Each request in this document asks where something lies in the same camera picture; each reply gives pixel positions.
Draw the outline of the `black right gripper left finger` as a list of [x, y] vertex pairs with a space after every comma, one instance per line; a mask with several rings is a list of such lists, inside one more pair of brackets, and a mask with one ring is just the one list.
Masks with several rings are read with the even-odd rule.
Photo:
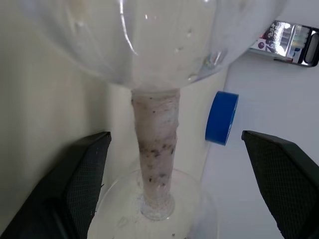
[[2, 239], [85, 239], [95, 216], [110, 132], [66, 147], [1, 234]]

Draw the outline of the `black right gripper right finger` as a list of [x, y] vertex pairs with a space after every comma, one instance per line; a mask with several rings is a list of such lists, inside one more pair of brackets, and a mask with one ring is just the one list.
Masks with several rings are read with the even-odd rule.
[[260, 193], [286, 239], [319, 237], [319, 167], [295, 143], [245, 130]]

